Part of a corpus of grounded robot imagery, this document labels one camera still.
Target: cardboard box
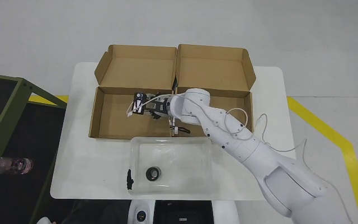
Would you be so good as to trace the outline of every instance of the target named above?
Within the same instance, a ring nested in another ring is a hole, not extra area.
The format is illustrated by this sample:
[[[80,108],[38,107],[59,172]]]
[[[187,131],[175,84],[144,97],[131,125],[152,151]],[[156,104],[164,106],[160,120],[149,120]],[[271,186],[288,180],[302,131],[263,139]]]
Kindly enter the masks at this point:
[[[126,111],[136,92],[172,93],[177,49],[158,46],[110,45],[96,70],[98,81],[89,136],[124,138],[170,137],[168,119]]]
[[[190,88],[202,88],[210,93],[210,106],[228,111],[242,108],[247,112],[247,128],[253,131],[252,94],[256,80],[248,51],[243,48],[181,44],[178,47],[177,93]],[[241,123],[242,111],[230,112]],[[191,131],[192,136],[204,136],[200,126],[177,122]]]
[[[96,70],[98,81],[89,136],[93,138],[170,137],[167,118],[133,114],[126,110],[136,92],[170,94],[189,88],[210,92],[210,106],[243,108],[253,130],[252,94],[256,80],[248,51],[242,48],[181,44],[176,48],[110,45]],[[244,122],[241,111],[234,117]],[[180,124],[192,136],[204,136],[200,126]]]

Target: box flap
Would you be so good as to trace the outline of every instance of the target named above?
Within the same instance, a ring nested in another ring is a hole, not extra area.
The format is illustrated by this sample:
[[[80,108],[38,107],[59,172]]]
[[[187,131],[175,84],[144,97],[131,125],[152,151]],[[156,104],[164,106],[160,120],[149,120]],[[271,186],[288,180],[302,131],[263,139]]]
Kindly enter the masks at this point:
[[[171,90],[176,56],[173,47],[110,45],[95,76],[101,87]]]
[[[244,92],[256,80],[246,49],[187,44],[178,47],[176,77],[178,88]]]

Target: clear plastic container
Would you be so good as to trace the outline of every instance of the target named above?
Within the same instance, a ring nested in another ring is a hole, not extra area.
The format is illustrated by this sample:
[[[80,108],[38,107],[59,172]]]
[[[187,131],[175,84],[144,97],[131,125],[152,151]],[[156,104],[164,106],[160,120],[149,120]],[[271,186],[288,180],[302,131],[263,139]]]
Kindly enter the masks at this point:
[[[145,138],[131,140],[130,194],[205,194],[210,193],[211,141],[206,138]],[[155,181],[147,171],[151,167]]]

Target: table top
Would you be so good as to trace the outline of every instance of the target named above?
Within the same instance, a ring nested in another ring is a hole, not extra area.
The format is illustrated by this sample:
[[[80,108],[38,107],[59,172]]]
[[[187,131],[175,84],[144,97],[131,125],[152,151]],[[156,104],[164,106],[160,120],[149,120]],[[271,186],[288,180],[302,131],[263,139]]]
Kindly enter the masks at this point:
[[[130,195],[126,188],[130,143],[127,140],[88,137],[93,99],[98,83],[98,63],[78,63],[74,70],[55,170],[51,196],[58,199],[170,199],[170,200],[264,200],[253,175],[237,160],[213,144],[214,187],[211,194]],[[294,147],[282,70],[254,67],[253,116],[268,116],[265,140],[280,150]],[[264,122],[255,134],[261,136]],[[295,152],[282,153],[295,158]]]

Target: yellow tape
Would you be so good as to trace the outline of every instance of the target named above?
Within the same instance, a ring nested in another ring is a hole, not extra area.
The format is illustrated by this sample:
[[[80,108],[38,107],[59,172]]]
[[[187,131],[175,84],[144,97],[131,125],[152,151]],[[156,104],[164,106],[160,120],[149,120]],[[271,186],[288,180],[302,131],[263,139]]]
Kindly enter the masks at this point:
[[[341,149],[343,158],[346,163],[348,175],[351,180],[356,204],[358,206],[358,161],[353,144],[341,134],[339,134],[336,130],[327,125],[324,121],[319,119],[316,115],[307,110],[304,106],[299,104],[292,97],[287,97],[287,101],[290,110],[296,113],[305,122],[310,124],[313,128],[315,128]]]
[[[59,98],[62,101],[68,102],[68,96],[56,96],[57,98]],[[40,102],[43,104],[51,104],[51,105],[55,105],[54,103],[48,101],[45,98],[42,98],[41,96],[30,96],[29,101],[31,102]]]

